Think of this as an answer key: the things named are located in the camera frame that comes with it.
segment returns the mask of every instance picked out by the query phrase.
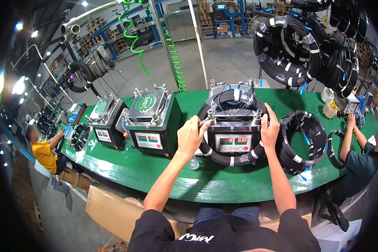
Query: plastic water bottle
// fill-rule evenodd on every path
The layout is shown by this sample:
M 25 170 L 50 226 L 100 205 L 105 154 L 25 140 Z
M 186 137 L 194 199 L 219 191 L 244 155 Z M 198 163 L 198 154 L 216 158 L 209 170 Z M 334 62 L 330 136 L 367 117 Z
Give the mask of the plastic water bottle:
M 197 158 L 195 155 L 189 160 L 189 166 L 192 170 L 197 170 L 199 168 L 199 161 L 197 161 Z

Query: yellow t-shirt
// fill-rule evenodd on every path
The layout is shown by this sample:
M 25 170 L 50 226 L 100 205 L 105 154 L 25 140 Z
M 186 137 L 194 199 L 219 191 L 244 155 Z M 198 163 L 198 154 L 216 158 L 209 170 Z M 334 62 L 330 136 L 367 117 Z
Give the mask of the yellow t-shirt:
M 48 169 L 52 174 L 56 174 L 56 159 L 58 156 L 50 151 L 50 145 L 47 141 L 33 144 L 32 153 L 43 167 Z

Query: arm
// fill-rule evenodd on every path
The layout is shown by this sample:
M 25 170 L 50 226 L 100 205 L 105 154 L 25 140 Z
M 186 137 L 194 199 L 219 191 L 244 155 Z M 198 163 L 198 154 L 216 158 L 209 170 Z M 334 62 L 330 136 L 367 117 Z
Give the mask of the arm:
M 363 133 L 361 133 L 361 131 L 358 129 L 357 126 L 354 126 L 354 129 L 356 130 L 356 138 L 357 138 L 357 141 L 358 141 L 358 144 L 360 145 L 360 147 L 362 149 L 365 148 L 365 145 L 367 144 L 367 138 L 364 136 Z
M 270 176 L 272 177 L 274 202 L 276 203 L 278 213 L 281 215 L 287 209 L 296 209 L 297 201 L 290 182 L 288 181 L 276 155 L 275 146 L 277 135 L 280 130 L 280 124 L 277 121 L 276 114 L 270 106 L 267 105 L 267 103 L 265 103 L 265 106 L 270 115 L 270 126 L 267 126 L 267 114 L 264 114 L 262 117 L 260 134 L 269 163 Z
M 52 137 L 51 139 L 47 141 L 47 143 L 50 145 L 51 150 L 53 150 L 56 147 L 56 145 L 62 138 L 63 134 L 64 134 L 64 129 L 61 129 L 54 137 Z
M 199 128 L 200 119 L 193 116 L 178 130 L 178 150 L 169 165 L 162 172 L 144 199 L 144 210 L 154 209 L 161 212 L 172 190 L 172 186 L 182 167 L 192 158 L 202 142 L 211 121 Z
M 356 125 L 356 117 L 354 113 L 349 113 L 347 118 L 347 130 L 346 134 L 344 135 L 343 144 L 340 150 L 340 159 L 343 162 L 346 162 L 347 154 L 350 151 L 350 146 L 352 144 L 352 135 L 353 135 L 353 128 Z

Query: stainless steel cabinet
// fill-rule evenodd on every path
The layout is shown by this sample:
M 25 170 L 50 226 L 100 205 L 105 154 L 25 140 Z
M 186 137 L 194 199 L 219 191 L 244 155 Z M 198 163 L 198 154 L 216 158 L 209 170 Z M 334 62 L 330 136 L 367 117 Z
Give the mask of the stainless steel cabinet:
M 197 30 L 199 31 L 200 38 L 203 38 L 202 26 L 199 19 L 199 11 L 197 8 L 193 9 L 195 12 Z M 195 39 L 196 33 L 193 27 L 192 16 L 190 10 L 175 11 L 164 15 L 164 22 L 172 38 L 172 42 Z

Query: white pole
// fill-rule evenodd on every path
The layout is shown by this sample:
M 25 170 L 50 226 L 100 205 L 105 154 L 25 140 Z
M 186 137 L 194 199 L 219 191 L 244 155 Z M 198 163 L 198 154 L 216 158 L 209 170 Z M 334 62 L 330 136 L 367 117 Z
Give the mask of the white pole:
M 203 59 L 202 44 L 200 43 L 199 31 L 197 30 L 197 22 L 196 22 L 196 17 L 195 17 L 195 11 L 193 10 L 192 0 L 188 0 L 188 3 L 189 3 L 190 14 L 192 16 L 193 26 L 195 27 L 197 46 L 199 47 L 199 53 L 200 53 L 200 60 L 202 61 L 204 81 L 206 83 L 206 89 L 209 89 L 209 84 L 207 82 L 206 67 L 204 65 L 204 59 Z

